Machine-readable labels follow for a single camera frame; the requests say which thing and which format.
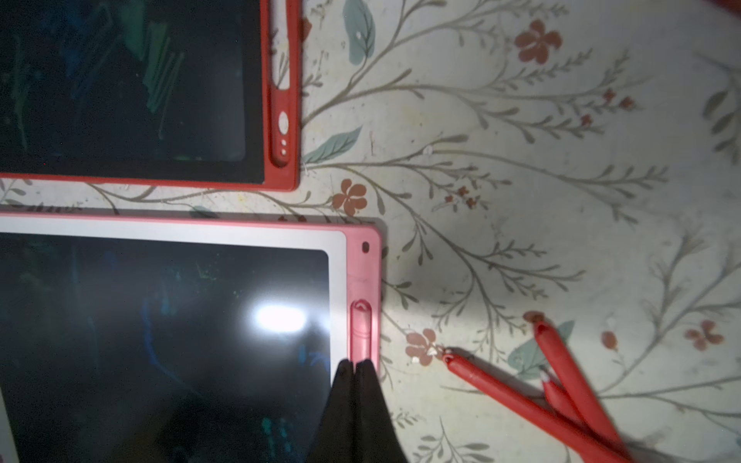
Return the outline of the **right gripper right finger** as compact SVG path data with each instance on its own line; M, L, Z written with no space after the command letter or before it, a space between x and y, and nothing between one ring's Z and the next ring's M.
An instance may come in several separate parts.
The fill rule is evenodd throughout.
M354 461L407 463L371 360L356 365L354 393Z

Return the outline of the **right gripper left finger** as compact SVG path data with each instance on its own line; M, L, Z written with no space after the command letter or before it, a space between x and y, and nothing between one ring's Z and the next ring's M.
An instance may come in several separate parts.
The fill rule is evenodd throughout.
M355 369L353 362L340 362L324 408L307 463L354 461Z

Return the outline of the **pink stylus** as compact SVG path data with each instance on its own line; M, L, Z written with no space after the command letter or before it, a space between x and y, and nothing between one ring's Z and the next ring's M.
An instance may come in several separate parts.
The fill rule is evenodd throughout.
M350 305L350 358L355 364L372 356L372 306L364 299Z

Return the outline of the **pink white writing tablet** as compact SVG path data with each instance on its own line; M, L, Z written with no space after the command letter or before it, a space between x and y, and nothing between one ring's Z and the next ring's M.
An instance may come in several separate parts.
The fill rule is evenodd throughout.
M350 305L372 306L371 226L5 213L5 462L302 462Z

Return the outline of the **red tablet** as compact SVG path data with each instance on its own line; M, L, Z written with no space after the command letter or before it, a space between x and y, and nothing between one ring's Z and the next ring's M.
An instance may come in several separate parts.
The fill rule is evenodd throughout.
M289 192L297 1L5 1L1 174Z

